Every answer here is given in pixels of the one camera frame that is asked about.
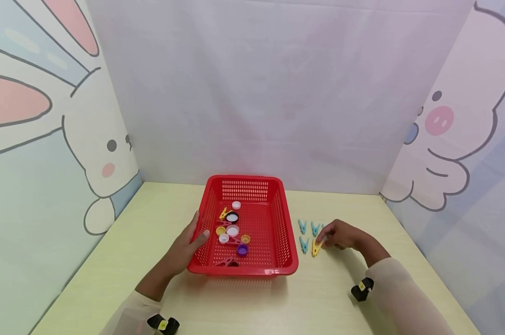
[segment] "purple bottle cap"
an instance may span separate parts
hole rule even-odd
[[[238,255],[241,257],[245,257],[249,252],[249,247],[246,244],[239,244],[238,246]]]

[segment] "sleeve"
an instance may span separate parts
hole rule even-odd
[[[393,258],[385,258],[366,271],[373,279],[371,299],[393,321],[400,335],[454,335],[446,320]]]
[[[149,299],[134,290],[115,311],[100,335],[139,334],[135,331],[140,328],[144,328],[141,334],[148,334],[151,330],[146,321],[160,311],[161,302]]]

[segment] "mesh basket side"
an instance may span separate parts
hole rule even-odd
[[[267,201],[266,181],[223,180],[222,199],[238,201]]]
[[[213,227],[213,218],[216,216],[217,209],[217,195],[213,188],[210,190],[208,195],[208,200],[206,202],[206,209],[204,211],[204,216],[202,216],[202,221],[200,222],[199,235],[204,232],[204,230],[211,230]],[[210,252],[210,242],[204,243],[202,247],[195,253],[195,257],[199,265],[206,266],[208,263],[208,254]]]
[[[284,268],[290,258],[290,250],[280,190],[277,190],[271,202],[271,215],[273,218],[277,267]]]

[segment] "forearm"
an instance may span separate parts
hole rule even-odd
[[[141,279],[135,290],[154,301],[161,301],[167,286],[174,277],[169,273],[169,267],[165,257],[161,258],[159,262]]]
[[[373,264],[390,257],[388,251],[379,241],[366,233],[355,243],[353,249],[362,254],[369,268],[372,267]]]
[[[137,328],[139,322],[145,324],[143,321],[158,314],[161,310],[161,298],[174,277],[168,269],[165,257],[161,258],[140,280],[135,291],[122,302],[100,335],[125,334],[130,327]]]
[[[453,335],[432,301],[422,292],[401,263],[393,258],[377,262],[366,271],[373,279],[372,299],[401,335]]]

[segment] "table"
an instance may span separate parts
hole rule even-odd
[[[146,182],[44,316],[33,335],[98,334],[199,207],[204,187]],[[297,219],[340,218],[369,232],[403,263],[458,335],[479,334],[378,195],[286,191],[299,269],[271,280],[176,277],[162,314],[187,334],[388,334],[368,300],[350,299],[365,262],[352,250],[301,253]]]

